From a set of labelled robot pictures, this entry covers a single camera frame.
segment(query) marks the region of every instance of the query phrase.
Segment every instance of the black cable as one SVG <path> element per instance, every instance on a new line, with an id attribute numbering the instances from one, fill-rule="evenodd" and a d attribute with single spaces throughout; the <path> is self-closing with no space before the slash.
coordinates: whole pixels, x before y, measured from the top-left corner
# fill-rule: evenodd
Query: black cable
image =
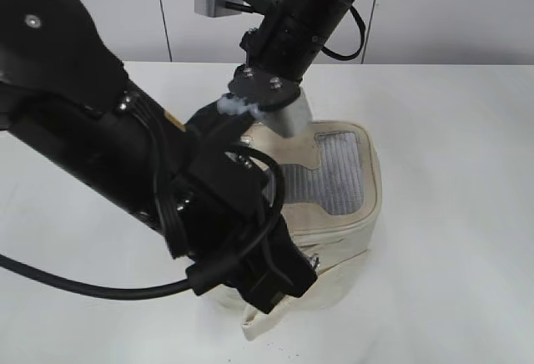
<path id="1" fill-rule="evenodd" d="M 162 190 L 162 186 L 165 187 L 169 184 L 167 181 L 167 168 L 166 168 L 166 143 L 163 139 L 163 129 L 158 124 L 158 121 L 151 114 L 147 105 L 141 102 L 138 105 L 138 111 L 135 116 L 137 119 L 149 130 L 152 138 L 152 160 L 154 166 L 154 196 L 157 200 L 156 205 L 160 215 L 160 220 L 163 221 L 166 231 L 173 229 L 174 231 L 181 230 L 181 221 L 178 218 L 178 225 L 176 225 L 176 219 L 174 214 L 176 213 L 176 207 L 172 195 L 167 190 Z M 34 281 L 43 283 L 44 285 L 56 287 L 63 291 L 70 291 L 72 293 L 78 293 L 79 295 L 96 297 L 107 300 L 147 300 L 158 297 L 170 296 L 182 291 L 190 289 L 188 280 L 182 280 L 175 283 L 171 283 L 163 286 L 154 286 L 141 289 L 118 289 L 110 287 L 102 287 L 82 283 L 78 281 L 71 281 L 61 276 L 50 274 L 44 270 L 39 270 L 30 265 L 13 260 L 0 255 L 0 267 L 10 270 L 18 275 L 27 277 Z"/>
<path id="2" fill-rule="evenodd" d="M 187 237 L 179 217 L 174 193 L 170 187 L 167 143 L 161 123 L 154 117 L 144 96 L 132 107 L 133 116 L 145 127 L 152 140 L 153 193 L 161 230 L 173 258 L 176 251 L 187 249 Z"/>
<path id="3" fill-rule="evenodd" d="M 87 283 L 71 281 L 61 276 L 50 274 L 44 270 L 39 270 L 22 262 L 12 260 L 0 254 L 0 266 L 10 270 L 17 275 L 52 286 L 62 291 L 70 291 L 79 295 L 96 297 L 106 300 L 148 300 L 158 297 L 175 295 L 190 289 L 189 281 L 182 280 L 163 286 L 147 287 L 143 289 L 117 289 L 112 287 L 94 286 Z"/>
<path id="4" fill-rule="evenodd" d="M 265 222 L 265 208 L 264 208 L 264 198 L 263 196 L 259 198 L 258 203 L 258 224 L 262 225 Z M 283 279 L 288 285 L 293 285 L 293 281 L 284 273 L 282 270 L 276 266 L 273 255 L 270 251 L 269 239 L 265 237 L 261 242 L 261 252 L 264 255 L 265 262 L 267 266 L 280 278 Z"/>
<path id="5" fill-rule="evenodd" d="M 238 251 L 238 257 L 243 259 L 262 242 L 280 220 L 280 214 L 282 213 L 282 207 L 284 206 L 285 180 L 280 166 L 267 154 L 244 145 L 235 145 L 229 152 L 249 156 L 250 158 L 255 158 L 263 162 L 269 167 L 275 179 L 275 199 L 270 207 L 267 220 L 260 226 L 254 238 Z"/>
<path id="6" fill-rule="evenodd" d="M 350 14 L 352 15 L 352 18 L 355 20 L 356 25 L 358 26 L 358 30 L 360 31 L 360 47 L 357 49 L 355 53 L 352 53 L 351 55 L 341 55 L 340 53 L 335 53 L 331 49 L 327 47 L 323 47 L 321 49 L 321 52 L 325 55 L 328 55 L 329 57 L 333 59 L 337 59 L 338 61 L 351 61 L 352 59 L 356 59 L 358 55 L 361 54 L 361 51 L 363 47 L 365 46 L 365 22 L 364 19 L 361 18 L 360 13 L 356 10 L 354 7 L 350 7 Z"/>

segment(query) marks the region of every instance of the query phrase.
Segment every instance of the bolt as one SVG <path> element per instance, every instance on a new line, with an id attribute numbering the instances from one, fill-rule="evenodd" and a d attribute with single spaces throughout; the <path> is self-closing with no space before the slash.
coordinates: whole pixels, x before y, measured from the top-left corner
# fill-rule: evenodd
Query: bolt
<path id="1" fill-rule="evenodd" d="M 242 164 L 245 169 L 252 169 L 253 167 L 252 161 L 248 159 L 247 157 L 244 157 L 243 155 L 238 155 L 236 158 L 236 161 L 239 164 Z"/>
<path id="2" fill-rule="evenodd" d="M 243 73 L 247 78 L 254 77 L 254 70 L 251 67 L 247 67 L 247 68 L 243 69 Z"/>
<path id="3" fill-rule="evenodd" d="M 191 199 L 193 198 L 193 195 L 192 194 L 189 194 L 187 195 L 186 197 L 184 197 L 179 203 L 178 205 L 176 206 L 176 210 L 178 212 L 181 212 L 183 210 L 185 210 L 187 208 L 187 206 L 189 204 L 191 204 Z"/>
<path id="4" fill-rule="evenodd" d="M 135 97 L 136 97 L 135 94 L 124 95 L 122 101 L 120 102 L 120 105 L 118 106 L 118 110 L 125 111 L 126 109 L 128 109 L 129 105 L 134 101 Z"/>
<path id="5" fill-rule="evenodd" d="M 272 78 L 270 80 L 270 87 L 273 89 L 273 90 L 280 90 L 282 88 L 283 84 L 282 84 L 282 80 L 280 80 L 280 78 Z"/>
<path id="6" fill-rule="evenodd" d="M 24 18 L 24 22 L 30 28 L 40 28 L 43 25 L 43 23 L 41 22 L 41 18 L 35 15 L 26 15 L 26 17 Z"/>

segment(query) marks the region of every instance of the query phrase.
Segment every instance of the white table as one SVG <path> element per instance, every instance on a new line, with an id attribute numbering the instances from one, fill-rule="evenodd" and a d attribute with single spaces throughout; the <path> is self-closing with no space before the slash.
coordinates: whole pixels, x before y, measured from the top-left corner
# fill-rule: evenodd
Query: white table
<path id="1" fill-rule="evenodd" d="M 181 119 L 232 64 L 130 63 Z M 5 363 L 534 362 L 534 67 L 321 66 L 317 119 L 374 138 L 384 206 L 351 293 L 247 342 L 192 293 L 99 301 L 0 270 Z M 0 251 L 105 286 L 181 279 L 163 240 L 11 136 L 0 136 Z"/>

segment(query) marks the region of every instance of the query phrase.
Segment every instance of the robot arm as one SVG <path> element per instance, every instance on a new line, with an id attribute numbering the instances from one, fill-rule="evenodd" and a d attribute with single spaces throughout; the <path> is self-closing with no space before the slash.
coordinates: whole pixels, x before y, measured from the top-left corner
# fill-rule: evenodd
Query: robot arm
<path id="1" fill-rule="evenodd" d="M 79 0 L 0 0 L 0 130 L 159 232 L 172 257 L 194 261 L 186 281 L 141 290 L 64 280 L 3 255 L 0 266 L 116 300 L 226 284 L 268 313 L 285 295 L 302 296 L 316 274 L 280 214 L 280 168 L 239 138 L 255 120 L 285 136 L 306 125 L 300 81 L 354 1 L 201 0 L 197 10 L 211 16 L 241 10 L 264 20 L 243 38 L 247 62 L 230 93 L 181 124 L 129 79 Z M 274 201 L 251 158 L 270 168 Z"/>

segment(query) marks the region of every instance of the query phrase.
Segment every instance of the mesh panel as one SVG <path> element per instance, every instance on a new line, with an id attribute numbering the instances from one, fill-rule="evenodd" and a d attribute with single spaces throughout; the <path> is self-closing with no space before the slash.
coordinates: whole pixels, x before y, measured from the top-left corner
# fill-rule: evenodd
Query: mesh panel
<path id="1" fill-rule="evenodd" d="M 321 166 L 308 169 L 299 164 L 282 164 L 285 203 L 316 203 L 330 215 L 355 213 L 364 202 L 363 175 L 358 147 L 352 132 L 317 134 Z M 273 198 L 273 182 L 265 194 Z"/>

